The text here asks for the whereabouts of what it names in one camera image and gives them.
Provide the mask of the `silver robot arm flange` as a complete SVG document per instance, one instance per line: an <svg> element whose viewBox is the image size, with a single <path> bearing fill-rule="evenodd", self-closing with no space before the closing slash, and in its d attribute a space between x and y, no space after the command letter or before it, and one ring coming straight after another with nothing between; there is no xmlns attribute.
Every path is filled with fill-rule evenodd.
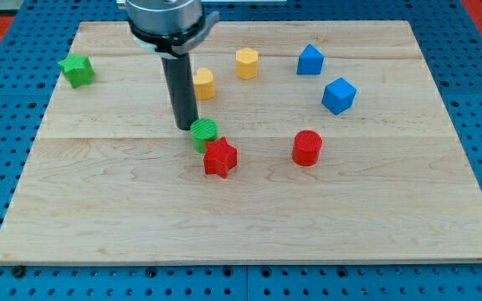
<svg viewBox="0 0 482 301"><path fill-rule="evenodd" d="M200 0L120 0L137 45L164 59L179 59L203 43L220 13L205 13Z"/></svg>

